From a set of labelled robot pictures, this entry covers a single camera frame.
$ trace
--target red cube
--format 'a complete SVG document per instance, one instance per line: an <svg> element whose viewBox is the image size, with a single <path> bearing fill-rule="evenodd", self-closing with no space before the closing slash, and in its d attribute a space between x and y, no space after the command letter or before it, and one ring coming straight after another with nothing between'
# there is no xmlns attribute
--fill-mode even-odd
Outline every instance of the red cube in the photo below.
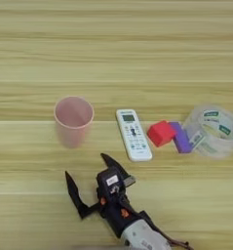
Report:
<svg viewBox="0 0 233 250"><path fill-rule="evenodd" d="M147 132L147 136L155 146L169 143L175 135L175 129L167 121L161 121L152 125Z"/></svg>

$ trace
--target plastic cup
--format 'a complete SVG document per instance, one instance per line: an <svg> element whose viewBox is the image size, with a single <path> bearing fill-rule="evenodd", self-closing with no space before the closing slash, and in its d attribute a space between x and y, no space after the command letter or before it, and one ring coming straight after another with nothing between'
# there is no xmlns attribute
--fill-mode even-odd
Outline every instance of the plastic cup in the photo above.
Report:
<svg viewBox="0 0 233 250"><path fill-rule="evenodd" d="M75 148L88 135L95 112L85 99L66 97L57 102L54 115L60 142L66 147Z"/></svg>

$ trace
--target clear tape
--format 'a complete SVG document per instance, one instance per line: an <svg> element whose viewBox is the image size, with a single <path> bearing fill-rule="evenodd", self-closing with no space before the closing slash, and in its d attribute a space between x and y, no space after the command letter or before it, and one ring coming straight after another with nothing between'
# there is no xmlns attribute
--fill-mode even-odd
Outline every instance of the clear tape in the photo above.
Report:
<svg viewBox="0 0 233 250"><path fill-rule="evenodd" d="M233 151L233 114L217 105L195 107L183 129L193 149L203 155L222 158Z"/></svg>

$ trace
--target purple object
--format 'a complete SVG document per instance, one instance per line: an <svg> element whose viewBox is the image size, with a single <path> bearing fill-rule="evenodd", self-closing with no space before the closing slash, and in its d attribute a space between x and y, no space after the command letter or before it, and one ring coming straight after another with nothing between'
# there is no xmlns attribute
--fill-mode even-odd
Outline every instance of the purple object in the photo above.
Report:
<svg viewBox="0 0 233 250"><path fill-rule="evenodd" d="M174 137L175 146L179 153L189 153L192 151L192 147L189 143L186 132L181 128L178 122L169 122L169 124L176 130L176 136Z"/></svg>

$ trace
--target white remote control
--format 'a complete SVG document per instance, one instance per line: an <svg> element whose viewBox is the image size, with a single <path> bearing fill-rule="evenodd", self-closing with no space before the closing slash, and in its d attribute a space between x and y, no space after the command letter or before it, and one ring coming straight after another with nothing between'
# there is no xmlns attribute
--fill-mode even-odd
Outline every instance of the white remote control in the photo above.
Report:
<svg viewBox="0 0 233 250"><path fill-rule="evenodd" d="M121 134L132 161L152 159L152 153L133 109L118 109L116 112Z"/></svg>

